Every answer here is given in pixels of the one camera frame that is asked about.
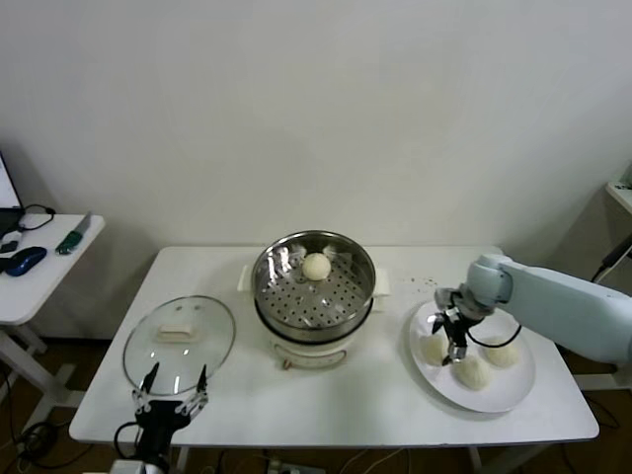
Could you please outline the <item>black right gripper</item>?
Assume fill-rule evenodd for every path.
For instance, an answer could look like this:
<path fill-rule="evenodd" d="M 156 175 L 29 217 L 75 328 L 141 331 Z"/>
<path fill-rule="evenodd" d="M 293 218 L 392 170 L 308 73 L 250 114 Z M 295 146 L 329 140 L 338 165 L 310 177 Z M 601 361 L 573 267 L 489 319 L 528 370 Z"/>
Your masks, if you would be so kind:
<path fill-rule="evenodd" d="M 446 356 L 441 362 L 442 366 L 460 363 L 465 359 L 467 356 L 467 330 L 468 321 L 456 307 L 445 309 L 434 315 L 432 334 L 446 333 L 450 341 Z"/>

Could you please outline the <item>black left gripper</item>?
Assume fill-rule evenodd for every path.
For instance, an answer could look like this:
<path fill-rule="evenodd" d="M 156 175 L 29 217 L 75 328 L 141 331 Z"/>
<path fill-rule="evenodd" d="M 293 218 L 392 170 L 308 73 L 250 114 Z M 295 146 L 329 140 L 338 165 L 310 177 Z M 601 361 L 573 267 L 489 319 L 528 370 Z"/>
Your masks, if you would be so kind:
<path fill-rule="evenodd" d="M 140 385 L 132 390 L 136 422 L 141 428 L 138 457 L 166 456 L 174 433 L 186 428 L 191 423 L 190 415 L 198 415 L 208 403 L 206 365 L 200 372 L 195 393 L 184 402 L 150 402 L 158 370 L 159 363 L 155 362 Z"/>

